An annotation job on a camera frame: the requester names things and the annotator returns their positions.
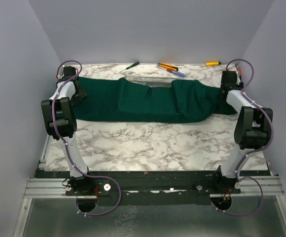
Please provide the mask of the dark green surgical drape cloth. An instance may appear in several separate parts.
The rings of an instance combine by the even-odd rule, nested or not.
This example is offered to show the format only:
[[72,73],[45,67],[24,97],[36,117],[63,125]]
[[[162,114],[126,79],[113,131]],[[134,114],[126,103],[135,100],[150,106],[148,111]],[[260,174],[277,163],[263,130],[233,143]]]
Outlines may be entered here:
[[193,123],[212,114],[234,115],[219,102],[219,88],[198,80],[174,80],[170,87],[149,87],[118,80],[80,78],[87,97],[73,106],[75,117],[85,121]]

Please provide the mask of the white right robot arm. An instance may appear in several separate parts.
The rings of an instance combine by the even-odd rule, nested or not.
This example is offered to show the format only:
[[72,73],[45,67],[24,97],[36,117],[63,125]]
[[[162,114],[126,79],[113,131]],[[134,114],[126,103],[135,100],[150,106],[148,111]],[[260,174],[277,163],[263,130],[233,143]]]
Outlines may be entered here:
[[273,140],[273,110],[255,103],[243,88],[244,84],[237,82],[235,71],[222,72],[218,105],[220,109],[233,109],[238,113],[238,120],[234,130],[236,145],[213,176],[212,188],[217,193],[235,187],[249,155],[261,152]]

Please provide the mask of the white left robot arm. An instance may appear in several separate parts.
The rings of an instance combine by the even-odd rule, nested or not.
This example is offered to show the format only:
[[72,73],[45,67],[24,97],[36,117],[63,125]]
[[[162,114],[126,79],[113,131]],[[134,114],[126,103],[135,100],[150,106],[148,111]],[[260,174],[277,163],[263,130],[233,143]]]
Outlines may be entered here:
[[73,105],[87,94],[78,83],[80,71],[72,66],[64,66],[63,74],[57,75],[55,93],[41,102],[44,125],[48,135],[61,146],[70,169],[68,183],[64,185],[69,195],[90,195],[94,192],[94,182],[86,177],[88,166],[78,148],[77,122]]

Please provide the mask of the green black screwdriver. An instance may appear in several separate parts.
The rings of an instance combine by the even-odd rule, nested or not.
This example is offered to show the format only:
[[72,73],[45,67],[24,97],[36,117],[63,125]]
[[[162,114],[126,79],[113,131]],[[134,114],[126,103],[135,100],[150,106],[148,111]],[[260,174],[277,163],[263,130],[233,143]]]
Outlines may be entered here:
[[140,64],[140,62],[139,62],[139,61],[137,61],[137,62],[135,62],[134,64],[132,64],[132,65],[130,65],[130,66],[128,66],[128,67],[126,67],[124,70],[121,70],[120,72],[123,72],[123,71],[129,70],[129,69],[131,69],[131,68],[133,68],[133,67],[135,67],[135,66],[138,66],[139,64]]

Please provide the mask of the metal mesh instrument tray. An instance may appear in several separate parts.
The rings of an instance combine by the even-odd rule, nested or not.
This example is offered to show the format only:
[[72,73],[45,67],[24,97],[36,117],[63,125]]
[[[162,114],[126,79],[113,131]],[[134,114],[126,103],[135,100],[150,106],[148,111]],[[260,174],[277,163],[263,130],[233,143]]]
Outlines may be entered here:
[[176,78],[126,76],[126,80],[149,87],[171,87]]

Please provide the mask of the yellow handled screwdriver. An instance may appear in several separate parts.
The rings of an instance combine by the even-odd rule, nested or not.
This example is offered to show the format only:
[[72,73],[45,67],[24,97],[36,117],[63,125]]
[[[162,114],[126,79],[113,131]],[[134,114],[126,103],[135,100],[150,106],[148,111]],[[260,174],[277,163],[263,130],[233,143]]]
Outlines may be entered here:
[[208,62],[206,63],[206,66],[211,67],[211,66],[217,66],[221,65],[221,62]]

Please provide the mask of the blue handled screwdriver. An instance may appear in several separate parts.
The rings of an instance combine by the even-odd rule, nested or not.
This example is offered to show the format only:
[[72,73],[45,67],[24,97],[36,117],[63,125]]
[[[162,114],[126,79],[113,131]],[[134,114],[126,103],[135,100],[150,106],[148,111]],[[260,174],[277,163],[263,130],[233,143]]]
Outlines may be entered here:
[[178,76],[178,77],[181,77],[181,78],[184,78],[185,77],[185,74],[184,73],[181,73],[181,72],[178,72],[178,71],[173,71],[173,70],[167,70],[169,73],[171,73],[171,74],[174,74],[174,75],[176,75],[176,76]]

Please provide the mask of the aluminium front rail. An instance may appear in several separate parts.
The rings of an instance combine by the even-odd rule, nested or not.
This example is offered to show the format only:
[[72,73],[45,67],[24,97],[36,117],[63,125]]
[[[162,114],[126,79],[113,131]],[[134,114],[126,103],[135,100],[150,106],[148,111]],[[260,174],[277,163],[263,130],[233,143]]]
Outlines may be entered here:
[[[66,182],[60,178],[41,178],[29,179],[24,192],[24,198],[86,198],[94,199],[95,193],[82,194],[78,191],[73,191],[64,186]],[[152,189],[150,187],[142,189],[125,189],[123,191],[126,195],[130,194],[174,194],[186,193],[187,188],[164,188]],[[282,196],[285,194],[279,176],[256,176],[255,180],[245,179],[230,189],[232,197],[240,196]]]

